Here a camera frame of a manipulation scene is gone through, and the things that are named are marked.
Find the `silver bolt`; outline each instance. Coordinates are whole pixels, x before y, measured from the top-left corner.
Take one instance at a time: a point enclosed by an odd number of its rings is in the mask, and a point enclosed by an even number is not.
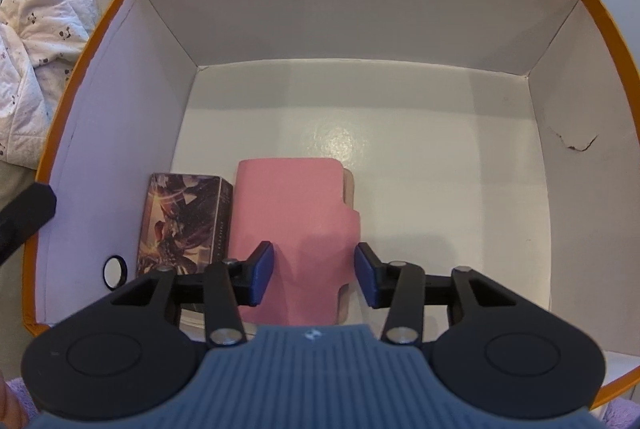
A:
[[[406,326],[391,328],[386,332],[386,338],[395,344],[411,344],[418,338],[418,332]]]
[[[233,346],[240,342],[242,333],[233,328],[218,328],[209,335],[211,341],[219,346]]]

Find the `box wall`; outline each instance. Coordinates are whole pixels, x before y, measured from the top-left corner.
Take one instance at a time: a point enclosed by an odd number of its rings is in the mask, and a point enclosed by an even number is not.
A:
[[[108,293],[108,256],[123,256],[133,274],[149,174],[170,169],[196,69],[148,0],[125,0],[52,167],[58,208],[38,243],[37,322],[59,322]]]
[[[640,148],[616,66],[578,3],[529,77],[551,218],[552,311],[640,350]]]
[[[151,0],[194,62],[350,58],[528,73],[575,0]]]

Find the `pink wallet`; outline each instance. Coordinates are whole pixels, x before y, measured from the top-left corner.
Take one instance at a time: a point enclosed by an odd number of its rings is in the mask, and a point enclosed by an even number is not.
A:
[[[332,158],[240,162],[228,257],[242,261],[261,241],[275,249],[262,303],[241,307],[244,321],[336,323],[338,292],[354,280],[353,250],[360,241],[360,215],[345,203],[350,174]]]

